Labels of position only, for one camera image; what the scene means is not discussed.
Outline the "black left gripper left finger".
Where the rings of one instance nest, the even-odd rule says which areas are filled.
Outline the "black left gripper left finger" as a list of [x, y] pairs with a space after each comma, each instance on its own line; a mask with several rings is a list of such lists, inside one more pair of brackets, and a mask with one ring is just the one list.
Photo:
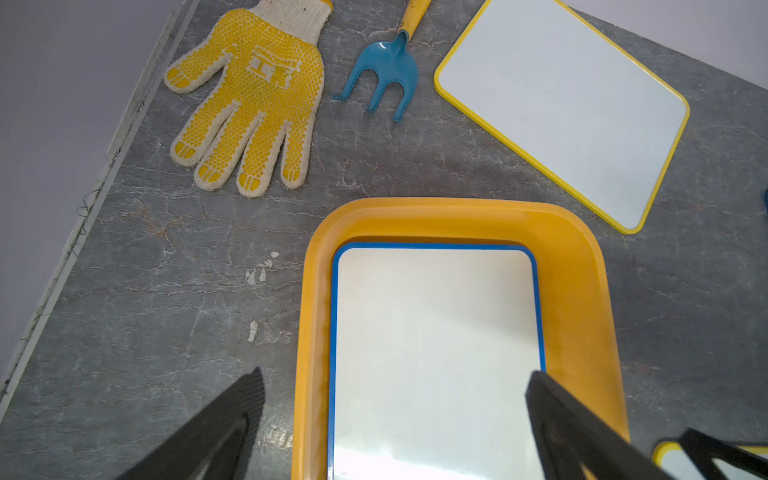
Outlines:
[[243, 479], [264, 404], [264, 379], [255, 368], [120, 477]]

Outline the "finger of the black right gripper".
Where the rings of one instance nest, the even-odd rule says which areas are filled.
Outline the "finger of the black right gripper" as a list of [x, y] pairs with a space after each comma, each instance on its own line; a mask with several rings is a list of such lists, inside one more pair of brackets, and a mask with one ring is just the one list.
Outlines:
[[715, 464], [715, 460], [722, 460], [737, 470], [755, 475], [759, 479], [767, 478], [766, 459], [697, 430], [686, 430], [678, 439], [678, 443], [704, 479], [727, 479]]

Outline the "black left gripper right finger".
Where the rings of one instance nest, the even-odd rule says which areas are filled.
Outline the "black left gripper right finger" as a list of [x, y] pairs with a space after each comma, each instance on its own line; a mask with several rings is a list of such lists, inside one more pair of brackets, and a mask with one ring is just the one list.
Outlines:
[[542, 371], [525, 400], [546, 479], [668, 479], [613, 429]]

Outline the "blue-framed whiteboard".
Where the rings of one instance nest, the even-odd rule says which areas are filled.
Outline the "blue-framed whiteboard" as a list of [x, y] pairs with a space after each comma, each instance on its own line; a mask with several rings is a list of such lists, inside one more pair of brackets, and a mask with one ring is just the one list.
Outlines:
[[353, 242], [332, 263], [327, 477], [539, 479], [546, 353], [520, 245]]

